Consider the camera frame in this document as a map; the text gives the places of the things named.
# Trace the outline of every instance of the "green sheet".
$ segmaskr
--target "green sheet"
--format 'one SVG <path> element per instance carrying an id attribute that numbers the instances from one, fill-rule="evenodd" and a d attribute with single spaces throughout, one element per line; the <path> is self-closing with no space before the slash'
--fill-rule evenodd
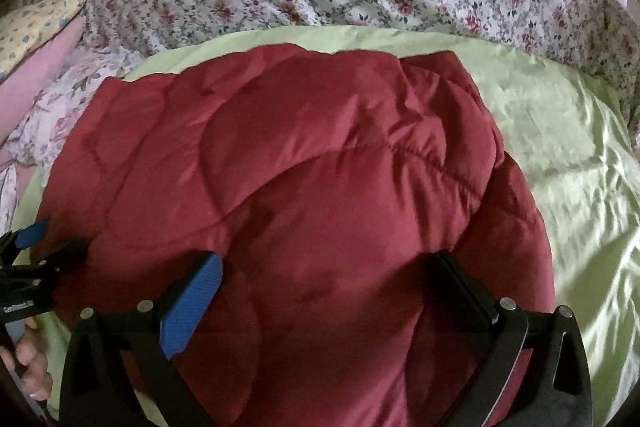
<path id="1" fill-rule="evenodd" d="M 557 301 L 571 306 L 580 324 L 591 371 L 594 425 L 603 425 L 626 398 L 640 367 L 640 166 L 606 83 L 479 39 L 354 26 L 231 34 L 155 55 L 127 80 L 178 73 L 208 58 L 276 42 L 328 53 L 364 48 L 399 57 L 438 50 L 458 54 L 545 218 Z M 16 212 L 16 225 L 33 221 L 41 191 L 37 180 L 32 185 Z M 52 314 L 42 322 L 59 382 L 68 331 Z M 144 406 L 150 403 L 145 400 Z M 161 423 L 156 413 L 153 419 Z"/>

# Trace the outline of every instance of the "blue gripper pad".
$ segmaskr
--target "blue gripper pad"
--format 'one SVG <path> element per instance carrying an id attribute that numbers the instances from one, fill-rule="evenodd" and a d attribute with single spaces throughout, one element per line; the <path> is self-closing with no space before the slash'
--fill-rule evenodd
<path id="1" fill-rule="evenodd" d="M 160 320 L 160 347 L 167 359 L 183 352 L 222 283 L 222 259 L 212 253 Z"/>
<path id="2" fill-rule="evenodd" d="M 33 223 L 30 227 L 18 231 L 15 236 L 15 246 L 18 250 L 31 248 L 43 240 L 47 229 L 49 228 L 49 219 L 43 219 Z"/>

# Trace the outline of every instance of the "human hand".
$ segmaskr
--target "human hand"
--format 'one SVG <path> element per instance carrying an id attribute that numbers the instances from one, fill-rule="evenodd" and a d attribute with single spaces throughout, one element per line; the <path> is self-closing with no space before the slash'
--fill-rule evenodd
<path id="1" fill-rule="evenodd" d="M 25 320 L 26 328 L 24 335 L 15 347 L 15 354 L 26 371 L 20 378 L 22 390 L 30 395 L 34 400 L 46 400 L 51 396 L 53 379 L 47 372 L 49 361 L 38 348 L 38 335 L 36 330 L 38 325 L 33 317 Z M 4 347 L 0 347 L 0 358 L 10 371 L 15 371 L 15 360 L 13 355 Z"/>

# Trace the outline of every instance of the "metal screw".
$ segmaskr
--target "metal screw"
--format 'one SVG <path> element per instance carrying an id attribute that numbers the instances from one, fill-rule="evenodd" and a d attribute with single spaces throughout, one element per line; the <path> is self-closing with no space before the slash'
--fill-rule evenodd
<path id="1" fill-rule="evenodd" d="M 138 311 L 140 313 L 147 313 L 154 308 L 154 302 L 149 299 L 145 299 L 138 303 Z"/>
<path id="2" fill-rule="evenodd" d="M 500 306 L 507 311 L 514 311 L 517 308 L 516 301 L 514 301 L 511 297 L 503 297 L 500 299 Z"/>
<path id="3" fill-rule="evenodd" d="M 90 319 L 93 316 L 94 316 L 94 309 L 93 308 L 85 308 L 84 310 L 82 310 L 80 312 L 80 318 L 84 319 L 84 320 Z"/>
<path id="4" fill-rule="evenodd" d="M 570 319 L 571 317 L 574 316 L 574 311 L 569 308 L 569 306 L 558 306 L 558 311 L 560 312 L 560 314 L 562 315 L 562 317 L 566 318 L 566 319 Z"/>

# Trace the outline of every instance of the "red fabric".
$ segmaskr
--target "red fabric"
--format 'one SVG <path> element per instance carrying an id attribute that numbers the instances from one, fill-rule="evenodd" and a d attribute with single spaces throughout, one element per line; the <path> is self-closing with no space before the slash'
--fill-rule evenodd
<path id="1" fill-rule="evenodd" d="M 282 44 L 109 79 L 39 217 L 40 254 L 92 240 L 56 295 L 69 324 L 86 305 L 157 297 L 196 251 L 224 257 L 222 288 L 175 359 L 221 426 L 436 423 L 475 362 L 431 298 L 422 252 L 452 250 L 494 295 L 554 307 L 542 217 L 451 52 Z"/>

